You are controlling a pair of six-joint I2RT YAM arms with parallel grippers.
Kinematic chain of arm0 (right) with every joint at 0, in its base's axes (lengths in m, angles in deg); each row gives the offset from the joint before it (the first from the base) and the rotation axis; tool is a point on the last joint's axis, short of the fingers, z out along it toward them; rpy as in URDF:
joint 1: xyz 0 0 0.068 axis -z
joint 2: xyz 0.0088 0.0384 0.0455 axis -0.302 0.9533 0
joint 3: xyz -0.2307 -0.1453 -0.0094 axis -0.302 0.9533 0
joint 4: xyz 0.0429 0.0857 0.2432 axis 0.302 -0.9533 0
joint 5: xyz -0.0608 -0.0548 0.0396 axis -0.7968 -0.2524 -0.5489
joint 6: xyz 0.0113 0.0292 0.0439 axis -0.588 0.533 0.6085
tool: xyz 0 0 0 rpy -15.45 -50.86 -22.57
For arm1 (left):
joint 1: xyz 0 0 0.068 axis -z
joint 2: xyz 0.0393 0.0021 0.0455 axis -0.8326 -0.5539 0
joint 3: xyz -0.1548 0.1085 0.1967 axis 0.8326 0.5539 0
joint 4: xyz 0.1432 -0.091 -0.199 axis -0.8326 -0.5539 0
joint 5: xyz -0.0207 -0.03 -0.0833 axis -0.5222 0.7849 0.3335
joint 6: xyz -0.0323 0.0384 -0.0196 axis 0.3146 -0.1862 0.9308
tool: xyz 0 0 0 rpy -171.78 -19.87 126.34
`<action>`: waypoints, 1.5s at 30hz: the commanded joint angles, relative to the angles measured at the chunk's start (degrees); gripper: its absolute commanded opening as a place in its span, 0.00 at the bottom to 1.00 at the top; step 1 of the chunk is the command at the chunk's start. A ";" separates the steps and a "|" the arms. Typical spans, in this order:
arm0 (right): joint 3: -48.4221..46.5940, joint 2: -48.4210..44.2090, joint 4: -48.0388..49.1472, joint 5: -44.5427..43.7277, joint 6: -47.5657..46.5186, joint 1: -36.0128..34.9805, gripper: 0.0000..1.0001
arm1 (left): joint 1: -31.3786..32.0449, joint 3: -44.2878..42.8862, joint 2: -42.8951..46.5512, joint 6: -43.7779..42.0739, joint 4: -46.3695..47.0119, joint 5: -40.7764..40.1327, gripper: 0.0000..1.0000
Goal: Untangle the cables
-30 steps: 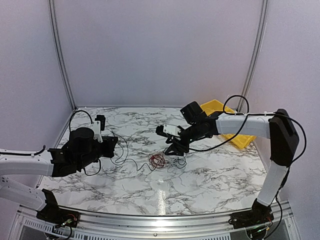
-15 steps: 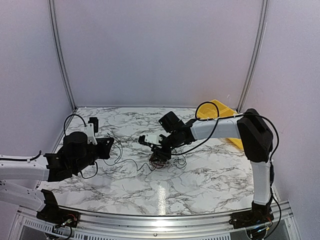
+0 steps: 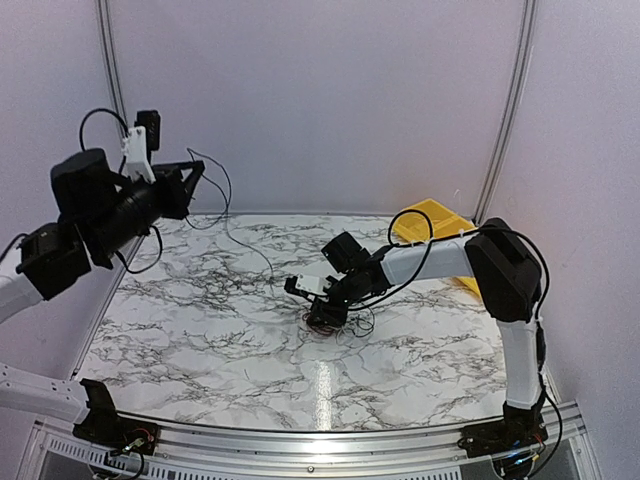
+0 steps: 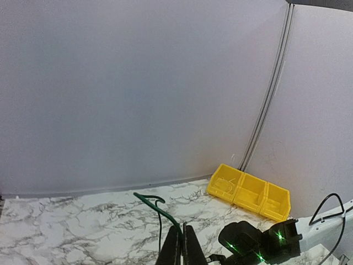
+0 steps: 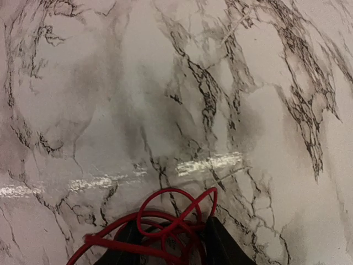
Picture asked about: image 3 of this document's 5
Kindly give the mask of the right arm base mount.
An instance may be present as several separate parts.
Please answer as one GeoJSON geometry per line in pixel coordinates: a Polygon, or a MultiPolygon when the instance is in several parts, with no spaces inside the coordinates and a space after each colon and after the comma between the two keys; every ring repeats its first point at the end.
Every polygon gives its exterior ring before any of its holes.
{"type": "Polygon", "coordinates": [[[546,449],[548,434],[541,407],[503,405],[503,416],[462,428],[457,447],[468,458],[490,456],[499,479],[528,479],[546,449]]]}

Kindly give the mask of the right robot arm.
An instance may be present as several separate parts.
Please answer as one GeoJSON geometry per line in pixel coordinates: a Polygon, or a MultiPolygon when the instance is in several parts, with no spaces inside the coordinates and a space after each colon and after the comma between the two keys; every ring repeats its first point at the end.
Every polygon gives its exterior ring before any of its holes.
{"type": "Polygon", "coordinates": [[[483,437],[506,448],[542,437],[546,342],[540,307],[549,274],[526,236],[491,218],[472,231],[410,244],[389,242],[375,252],[344,232],[322,253],[338,275],[310,286],[293,283],[310,300],[307,323],[318,330],[339,329],[349,313],[369,309],[414,282],[474,278],[500,331],[507,378],[503,418],[483,437]]]}

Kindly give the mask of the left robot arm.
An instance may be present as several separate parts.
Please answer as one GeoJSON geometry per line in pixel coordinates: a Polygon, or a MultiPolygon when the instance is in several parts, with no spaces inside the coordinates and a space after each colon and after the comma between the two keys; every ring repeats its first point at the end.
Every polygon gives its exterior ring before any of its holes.
{"type": "MultiPolygon", "coordinates": [[[[128,126],[117,112],[122,160],[112,170],[101,148],[82,144],[50,171],[56,221],[14,237],[1,254],[1,319],[49,301],[92,268],[110,270],[122,248],[159,232],[159,219],[184,220],[205,165],[201,160],[152,164],[160,147],[161,117],[138,112],[128,126]]],[[[106,385],[64,381],[1,366],[1,404],[69,422],[80,438],[116,445],[130,432],[106,385]]]]}

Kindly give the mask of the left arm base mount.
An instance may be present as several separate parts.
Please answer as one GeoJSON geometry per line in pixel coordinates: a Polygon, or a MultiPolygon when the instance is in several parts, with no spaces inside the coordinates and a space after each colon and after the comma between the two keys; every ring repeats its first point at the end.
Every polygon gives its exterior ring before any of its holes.
{"type": "Polygon", "coordinates": [[[106,385],[82,379],[79,384],[87,395],[88,413],[74,423],[76,438],[109,448],[108,458],[137,454],[139,466],[129,479],[139,479],[146,468],[146,457],[156,448],[160,427],[157,423],[121,416],[106,385]]]}

